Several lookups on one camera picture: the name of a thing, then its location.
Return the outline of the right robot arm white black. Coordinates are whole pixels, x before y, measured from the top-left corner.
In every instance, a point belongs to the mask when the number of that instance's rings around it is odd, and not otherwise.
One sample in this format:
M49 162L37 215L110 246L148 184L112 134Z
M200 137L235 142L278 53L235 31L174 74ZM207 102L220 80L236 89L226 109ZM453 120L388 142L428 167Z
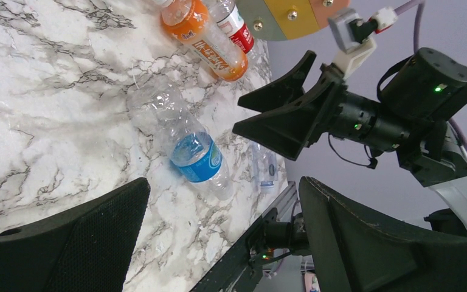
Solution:
M437 193L467 231L467 146L452 116L467 104L467 67L429 47L392 66L376 100L348 90L339 66L323 64L317 83L303 83L316 59L307 51L284 76L241 96L256 115L233 132L292 161L327 133L369 149L369 168L395 152L402 169Z

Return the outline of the clear bottle bright blue label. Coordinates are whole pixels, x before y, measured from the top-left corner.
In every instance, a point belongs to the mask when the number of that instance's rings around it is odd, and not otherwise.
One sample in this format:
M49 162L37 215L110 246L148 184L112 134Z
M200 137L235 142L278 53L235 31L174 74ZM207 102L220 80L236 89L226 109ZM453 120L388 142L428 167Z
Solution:
M191 186L219 200L233 195L226 159L173 81L149 79L128 96L126 107L135 127L153 130L171 165Z

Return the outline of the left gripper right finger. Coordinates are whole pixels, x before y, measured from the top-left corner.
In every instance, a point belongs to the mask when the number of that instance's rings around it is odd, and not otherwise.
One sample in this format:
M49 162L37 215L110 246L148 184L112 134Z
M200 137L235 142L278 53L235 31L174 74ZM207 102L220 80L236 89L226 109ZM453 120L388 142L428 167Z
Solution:
M467 237L430 231L299 182L321 291L467 291Z

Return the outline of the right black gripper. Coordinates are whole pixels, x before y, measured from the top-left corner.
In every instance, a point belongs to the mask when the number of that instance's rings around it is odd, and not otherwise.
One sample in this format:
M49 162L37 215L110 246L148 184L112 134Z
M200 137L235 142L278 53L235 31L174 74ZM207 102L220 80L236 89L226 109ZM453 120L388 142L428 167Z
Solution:
M324 132L376 153L393 152L467 104L467 67L433 48L392 66L378 82L377 100L346 91L331 74L305 92L316 57L306 51L285 75L241 96L237 105L257 115L236 122L233 133L292 161Z

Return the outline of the small clear bottle blue cap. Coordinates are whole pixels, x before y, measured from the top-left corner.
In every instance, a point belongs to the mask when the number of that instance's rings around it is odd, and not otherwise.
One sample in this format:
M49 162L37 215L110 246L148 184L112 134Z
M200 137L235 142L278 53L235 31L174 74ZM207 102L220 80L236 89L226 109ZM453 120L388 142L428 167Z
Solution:
M264 189L273 188L278 181L278 164L276 153L256 143L251 143L255 179Z

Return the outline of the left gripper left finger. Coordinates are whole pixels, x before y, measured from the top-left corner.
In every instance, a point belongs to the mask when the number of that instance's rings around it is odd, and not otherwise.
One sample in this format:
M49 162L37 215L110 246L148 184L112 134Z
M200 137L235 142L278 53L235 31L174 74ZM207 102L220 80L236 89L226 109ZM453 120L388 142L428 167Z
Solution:
M121 291L149 194L137 178L0 233L0 291Z

